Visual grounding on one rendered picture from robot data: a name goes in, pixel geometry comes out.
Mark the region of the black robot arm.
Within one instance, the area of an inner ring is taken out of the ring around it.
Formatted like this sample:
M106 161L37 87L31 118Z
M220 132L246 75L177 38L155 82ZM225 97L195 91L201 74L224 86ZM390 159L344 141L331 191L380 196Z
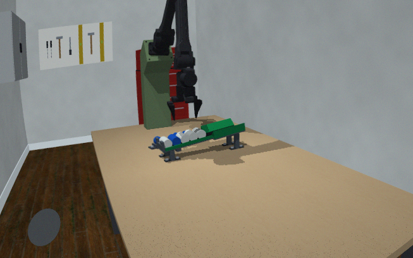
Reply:
M173 17L176 21L176 46L174 57L174 70L176 73L176 97L184 98L187 102L194 101L197 76L194 69L195 58L189 41L187 0L167 0L163 20L154 32L153 42L149 43L149 55L168 56L169 48L174 44L175 30L171 29ZM171 34L171 35L170 35ZM154 44L153 44L154 43ZM180 54L181 53L181 54ZM191 68L177 68L191 67Z

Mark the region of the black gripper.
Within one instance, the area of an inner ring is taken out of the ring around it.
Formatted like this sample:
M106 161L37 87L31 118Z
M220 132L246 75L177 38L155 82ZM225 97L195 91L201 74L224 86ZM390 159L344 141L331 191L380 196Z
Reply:
M167 101L167 105L171 111L171 113L173 114L173 120L175 121L175 105L173 104L173 102L183 102L185 101L184 98L177 98L176 96L171 96L171 101ZM194 101L192 102L187 102L185 101L185 103L194 103L194 112L195 112L195 118L197 118L199 109L202 105L202 100L197 99L197 96L194 97ZM171 108L170 108L171 107ZM197 110L196 110L197 109Z

